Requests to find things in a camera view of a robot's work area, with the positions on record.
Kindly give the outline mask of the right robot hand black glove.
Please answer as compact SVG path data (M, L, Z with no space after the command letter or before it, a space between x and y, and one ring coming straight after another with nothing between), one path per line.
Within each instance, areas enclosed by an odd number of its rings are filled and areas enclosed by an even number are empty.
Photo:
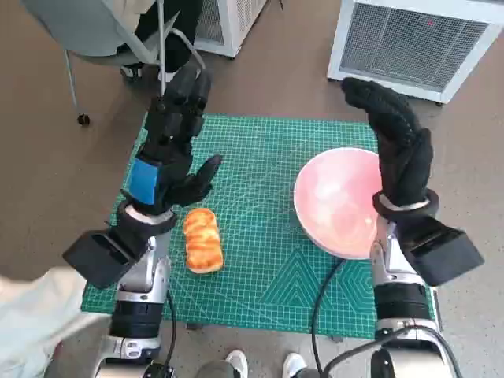
M421 126L409 103L390 88L347 77L341 89L349 106L367 114L375 132L385 198L397 207L428 201L431 131Z

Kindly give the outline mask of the left robot hand blue tape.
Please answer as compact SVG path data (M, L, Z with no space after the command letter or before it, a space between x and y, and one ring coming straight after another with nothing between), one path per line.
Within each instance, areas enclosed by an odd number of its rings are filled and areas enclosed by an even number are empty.
M144 122L146 138L132 161L122 213L158 216L173 206L185 207L203 200L223 156L208 158L191 173L192 139L204 125L203 113L211 89L206 69L183 67L154 98Z

